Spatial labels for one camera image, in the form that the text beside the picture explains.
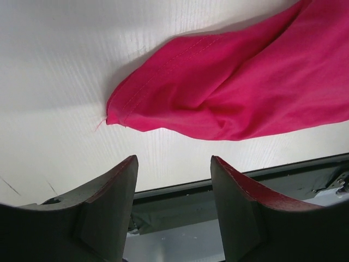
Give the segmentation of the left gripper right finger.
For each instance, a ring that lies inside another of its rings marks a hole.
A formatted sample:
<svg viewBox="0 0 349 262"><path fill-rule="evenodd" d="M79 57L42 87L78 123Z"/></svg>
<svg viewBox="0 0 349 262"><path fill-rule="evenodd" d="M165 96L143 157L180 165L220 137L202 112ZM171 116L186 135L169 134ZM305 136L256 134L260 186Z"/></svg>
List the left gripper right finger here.
<svg viewBox="0 0 349 262"><path fill-rule="evenodd" d="M348 261L348 201L290 198L217 156L210 172L226 261Z"/></svg>

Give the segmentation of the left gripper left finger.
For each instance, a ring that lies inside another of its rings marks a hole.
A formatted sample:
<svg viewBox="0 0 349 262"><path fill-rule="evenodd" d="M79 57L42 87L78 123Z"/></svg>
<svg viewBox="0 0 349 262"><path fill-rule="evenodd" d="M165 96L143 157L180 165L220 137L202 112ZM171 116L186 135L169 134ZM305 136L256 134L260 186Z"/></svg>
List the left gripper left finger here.
<svg viewBox="0 0 349 262"><path fill-rule="evenodd" d="M1 261L122 261L138 159L42 204L1 205Z"/></svg>

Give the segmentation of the pink t shirt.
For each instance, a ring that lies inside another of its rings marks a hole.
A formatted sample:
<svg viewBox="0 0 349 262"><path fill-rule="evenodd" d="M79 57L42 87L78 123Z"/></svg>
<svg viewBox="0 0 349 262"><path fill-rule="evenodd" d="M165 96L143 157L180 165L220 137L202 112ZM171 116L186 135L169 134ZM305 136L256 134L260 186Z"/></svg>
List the pink t shirt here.
<svg viewBox="0 0 349 262"><path fill-rule="evenodd" d="M299 1L239 31L177 37L112 92L106 124L194 139L348 120L348 1Z"/></svg>

